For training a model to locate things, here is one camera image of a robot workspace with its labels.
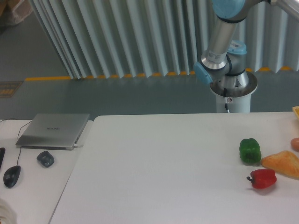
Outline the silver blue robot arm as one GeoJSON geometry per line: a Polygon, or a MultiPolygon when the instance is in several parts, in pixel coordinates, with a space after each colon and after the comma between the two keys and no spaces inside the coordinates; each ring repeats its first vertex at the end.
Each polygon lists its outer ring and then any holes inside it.
{"type": "Polygon", "coordinates": [[[197,79],[210,84],[223,76],[238,76],[247,67],[287,66],[299,70],[299,2],[297,0],[213,0],[216,24],[208,47],[194,63],[197,79]],[[246,60],[245,44],[234,39],[238,24],[248,18],[247,37],[253,51],[246,60]]]}

